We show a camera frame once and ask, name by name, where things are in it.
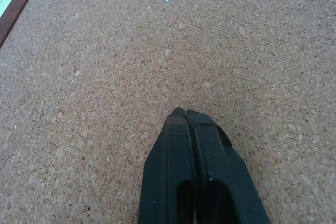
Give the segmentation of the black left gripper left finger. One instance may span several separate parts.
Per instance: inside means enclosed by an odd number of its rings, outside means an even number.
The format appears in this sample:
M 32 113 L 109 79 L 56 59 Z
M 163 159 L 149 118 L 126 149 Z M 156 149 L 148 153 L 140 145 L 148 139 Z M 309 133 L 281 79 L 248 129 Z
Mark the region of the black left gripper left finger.
M 193 223 L 194 178 L 186 113 L 176 108 L 144 164 L 138 223 Z

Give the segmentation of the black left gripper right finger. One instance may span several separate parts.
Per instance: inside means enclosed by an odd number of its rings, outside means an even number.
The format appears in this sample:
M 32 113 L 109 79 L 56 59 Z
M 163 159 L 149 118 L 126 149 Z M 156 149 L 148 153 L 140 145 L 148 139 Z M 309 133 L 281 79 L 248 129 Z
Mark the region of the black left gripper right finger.
M 203 113 L 188 110 L 196 171 L 198 223 L 269 223 L 244 160 L 226 133 Z

